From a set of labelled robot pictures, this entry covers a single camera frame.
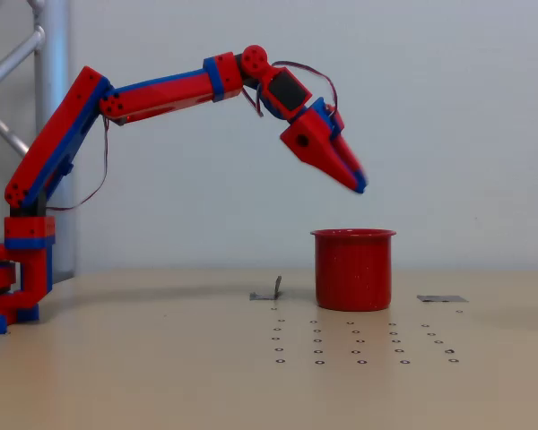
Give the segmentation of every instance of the red robotic arm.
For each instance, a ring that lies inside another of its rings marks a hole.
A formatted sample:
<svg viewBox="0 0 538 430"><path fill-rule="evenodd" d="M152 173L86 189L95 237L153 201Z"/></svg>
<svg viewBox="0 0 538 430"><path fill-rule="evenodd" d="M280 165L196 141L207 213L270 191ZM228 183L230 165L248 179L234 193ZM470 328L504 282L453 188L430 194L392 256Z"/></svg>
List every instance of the red robotic arm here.
<svg viewBox="0 0 538 430"><path fill-rule="evenodd" d="M38 301L52 288L55 223L46 216L46 202L71 171L74 156L98 115L124 125L237 96L244 85L257 91L271 114L289 123L281 139L301 161L363 192L365 176L341 136L344 125L336 108L322 98L306 106L311 93L287 68L270 65L259 46L236 56L229 52L206 58L203 68L193 72L117 89L84 67L4 192L11 213L4 220L0 244L0 332L7 324L38 319ZM15 262L21 265L22 286L11 293Z"/></svg>

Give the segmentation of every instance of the white wall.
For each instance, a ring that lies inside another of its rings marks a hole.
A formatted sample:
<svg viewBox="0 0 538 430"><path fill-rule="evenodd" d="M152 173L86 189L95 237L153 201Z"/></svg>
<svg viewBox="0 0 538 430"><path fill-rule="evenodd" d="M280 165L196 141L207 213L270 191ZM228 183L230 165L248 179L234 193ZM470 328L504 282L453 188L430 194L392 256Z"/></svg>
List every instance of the white wall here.
<svg viewBox="0 0 538 430"><path fill-rule="evenodd" d="M78 210L79 271L309 265L310 230L348 227L397 230L400 267L538 267L538 0L73 8L74 64L116 86L254 43L330 74L370 179L358 196L300 164L285 124L242 98L112 126L107 183ZM84 196L101 177L100 124L78 159Z"/></svg>
<svg viewBox="0 0 538 430"><path fill-rule="evenodd" d="M26 2L0 1L0 60L29 37L32 25L32 11ZM36 125L31 56L0 83L0 118L25 142L32 142ZM4 216L8 214L4 189L19 163L20 156L0 137L0 237L4 232Z"/></svg>

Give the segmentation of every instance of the table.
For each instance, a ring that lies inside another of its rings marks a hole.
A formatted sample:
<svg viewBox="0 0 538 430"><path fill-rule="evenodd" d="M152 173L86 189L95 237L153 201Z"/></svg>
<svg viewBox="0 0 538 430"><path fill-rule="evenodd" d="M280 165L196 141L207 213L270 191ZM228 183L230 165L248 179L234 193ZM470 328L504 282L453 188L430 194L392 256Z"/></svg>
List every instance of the table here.
<svg viewBox="0 0 538 430"><path fill-rule="evenodd" d="M538 430L538 271L399 271L356 314L307 270L122 270L40 310L0 336L0 429Z"/></svg>

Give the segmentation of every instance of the cable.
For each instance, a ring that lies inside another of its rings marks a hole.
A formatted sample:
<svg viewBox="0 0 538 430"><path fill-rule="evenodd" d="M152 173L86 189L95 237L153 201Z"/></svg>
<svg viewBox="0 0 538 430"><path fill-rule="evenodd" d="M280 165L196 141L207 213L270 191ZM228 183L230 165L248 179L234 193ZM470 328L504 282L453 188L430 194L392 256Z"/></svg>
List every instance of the cable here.
<svg viewBox="0 0 538 430"><path fill-rule="evenodd" d="M50 209L51 211L71 211L72 209L82 206L84 203L89 201L90 198L93 197L95 193L97 193L100 190L101 186L104 185L104 182L106 182L106 176L108 175L108 129L109 129L109 120L106 117L104 117L104 177L101 179L101 183L98 186L98 188L96 188L93 191L93 193L88 195L85 199L83 199L81 202L79 202L78 204L74 206L71 206L69 208L47 206L46 209Z"/></svg>
<svg viewBox="0 0 538 430"><path fill-rule="evenodd" d="M302 64L302 63L295 63L294 61L275 61L271 65L273 65L273 66L276 66L276 65L288 65L289 67L297 67L297 68L299 68L301 70L305 70L307 72L311 72L311 73L313 73L313 74L315 74L317 76L325 78L329 82L329 85L331 85L331 91L333 92L334 108L333 108L333 112L331 112L330 117L333 117L337 113L337 104L339 102L338 96L337 96L337 90L334 87L334 84L333 84L333 81L331 81L331 78L329 78L326 74L319 72L317 69L314 69L310 65L306 65L306 64ZM263 116L263 112L261 112L261 103L260 103L260 101L261 101L261 84L257 85L255 101L245 91L245 88L242 90L242 92L243 92L243 95L245 96L245 98L247 99L247 101L251 104L253 109L257 112L257 114L259 116Z"/></svg>

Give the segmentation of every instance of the red plastic cup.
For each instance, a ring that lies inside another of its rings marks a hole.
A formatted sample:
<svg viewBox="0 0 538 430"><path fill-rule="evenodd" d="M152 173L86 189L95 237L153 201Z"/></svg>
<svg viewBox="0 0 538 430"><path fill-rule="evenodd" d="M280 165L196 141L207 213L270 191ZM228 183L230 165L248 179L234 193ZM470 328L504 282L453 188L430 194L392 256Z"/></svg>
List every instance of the red plastic cup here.
<svg viewBox="0 0 538 430"><path fill-rule="evenodd" d="M392 230L312 231L317 303L335 311L379 311L391 303Z"/></svg>

